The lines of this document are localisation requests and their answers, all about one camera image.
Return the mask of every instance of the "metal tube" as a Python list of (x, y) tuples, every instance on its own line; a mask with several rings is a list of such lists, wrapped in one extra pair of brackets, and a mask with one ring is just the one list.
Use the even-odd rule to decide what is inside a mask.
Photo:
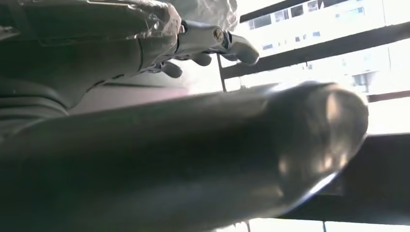
[(265, 86), (38, 123), (0, 145), (2, 231), (192, 232), (281, 215), (367, 129), (334, 84)]

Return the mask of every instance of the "black beam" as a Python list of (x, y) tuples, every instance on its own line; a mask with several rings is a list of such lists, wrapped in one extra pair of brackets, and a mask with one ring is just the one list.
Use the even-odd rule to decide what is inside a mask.
[(341, 196), (317, 195), (282, 218), (410, 225), (410, 134), (369, 136), (338, 179)]
[(369, 102), (380, 102), (380, 101), (392, 100), (392, 99), (397, 99), (397, 98), (407, 98), (407, 97), (410, 97), (410, 90), (368, 95), (367, 99)]
[(410, 38), (410, 22), (373, 29), (354, 35), (263, 57), (253, 66), (239, 63), (221, 69), (222, 79), (287, 67), (308, 61), (338, 56)]
[(298, 5), (298, 4), (307, 2), (307, 1), (310, 1), (310, 0), (286, 0), (286, 1), (281, 1), (281, 2), (278, 2), (276, 4), (273, 4), (273, 5), (264, 7), (262, 9), (256, 10), (254, 12), (244, 14), (244, 15), (241, 16), (239, 22), (243, 23), (243, 22), (252, 20), (254, 18), (263, 16), (263, 15), (267, 15), (267, 14), (271, 14), (271, 13), (276, 12), (276, 11), (284, 10), (286, 8), (293, 7), (295, 5)]

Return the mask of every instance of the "robotic arm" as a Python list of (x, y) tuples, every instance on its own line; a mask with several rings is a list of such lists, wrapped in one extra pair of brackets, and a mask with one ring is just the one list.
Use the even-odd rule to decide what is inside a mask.
[(168, 3), (11, 0), (6, 5), (15, 23), (0, 16), (0, 116), (10, 118), (0, 124), (0, 137), (33, 121), (66, 116), (88, 90), (107, 80), (144, 72), (180, 77), (173, 58), (203, 66), (212, 53), (249, 65), (259, 58), (246, 39), (219, 26), (183, 21)]

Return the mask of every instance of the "plastic wrap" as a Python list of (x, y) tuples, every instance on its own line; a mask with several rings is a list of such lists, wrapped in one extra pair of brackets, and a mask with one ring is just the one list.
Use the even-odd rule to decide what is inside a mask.
[(239, 22), (236, 0), (161, 0), (174, 5), (184, 20), (234, 30)]
[(18, 0), (39, 40), (121, 40), (176, 36), (181, 17), (156, 0)]

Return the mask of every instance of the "white building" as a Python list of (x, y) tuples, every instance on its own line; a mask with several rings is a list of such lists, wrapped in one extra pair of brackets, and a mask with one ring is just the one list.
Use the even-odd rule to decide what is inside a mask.
[[(366, 30), (392, 24), (400, 0), (349, 0), (329, 7), (319, 7), (316, 0), (264, 15), (242, 23), (236, 33), (256, 46), (261, 56), (317, 44)], [(401, 22), (409, 17), (399, 17)], [(380, 46), (337, 57), (315, 60), (278, 70), (242, 77), (242, 84), (254, 86), (290, 80), (328, 80), (353, 85), (364, 92), (391, 91), (386, 79), (393, 78), (392, 60), (406, 56), (409, 43), (396, 49)]]

